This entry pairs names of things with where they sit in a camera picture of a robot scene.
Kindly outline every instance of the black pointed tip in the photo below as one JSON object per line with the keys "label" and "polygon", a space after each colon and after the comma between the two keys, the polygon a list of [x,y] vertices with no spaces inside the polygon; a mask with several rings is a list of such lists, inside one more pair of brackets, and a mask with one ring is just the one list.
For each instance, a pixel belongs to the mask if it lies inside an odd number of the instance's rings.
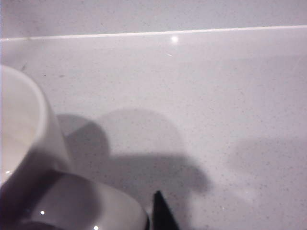
{"label": "black pointed tip", "polygon": [[179,230],[161,191],[154,194],[153,230]]}

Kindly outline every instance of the glossy surface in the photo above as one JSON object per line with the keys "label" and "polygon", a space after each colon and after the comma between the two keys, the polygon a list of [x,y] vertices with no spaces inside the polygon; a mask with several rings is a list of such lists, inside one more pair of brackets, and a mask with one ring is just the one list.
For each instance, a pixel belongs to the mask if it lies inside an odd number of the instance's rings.
{"label": "glossy surface", "polygon": [[307,28],[4,41],[58,114],[76,171],[182,229],[304,229]]}

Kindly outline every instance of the white surface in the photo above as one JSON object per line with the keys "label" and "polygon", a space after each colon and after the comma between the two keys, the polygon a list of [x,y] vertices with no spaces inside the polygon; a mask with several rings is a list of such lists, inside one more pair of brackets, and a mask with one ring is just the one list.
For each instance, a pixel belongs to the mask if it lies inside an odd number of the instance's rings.
{"label": "white surface", "polygon": [[2,0],[1,36],[302,25],[306,12],[306,0]]}
{"label": "white surface", "polygon": [[42,86],[79,174],[146,207],[161,189],[182,229],[297,230],[306,41],[304,26],[4,41],[1,60]]}

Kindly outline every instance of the white quartz countertop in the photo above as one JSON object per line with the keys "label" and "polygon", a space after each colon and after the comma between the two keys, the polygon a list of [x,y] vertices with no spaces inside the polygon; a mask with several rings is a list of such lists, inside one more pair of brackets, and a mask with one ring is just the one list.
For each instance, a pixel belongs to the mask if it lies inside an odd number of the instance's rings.
{"label": "white quartz countertop", "polygon": [[78,174],[183,230],[307,228],[307,27],[4,39]]}

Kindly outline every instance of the ceramic cup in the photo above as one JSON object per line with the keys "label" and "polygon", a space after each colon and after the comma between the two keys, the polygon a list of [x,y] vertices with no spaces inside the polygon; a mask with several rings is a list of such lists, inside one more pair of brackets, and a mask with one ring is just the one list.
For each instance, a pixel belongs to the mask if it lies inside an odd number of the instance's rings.
{"label": "ceramic cup", "polygon": [[133,198],[71,172],[58,121],[38,85],[1,66],[1,229],[144,230]]}

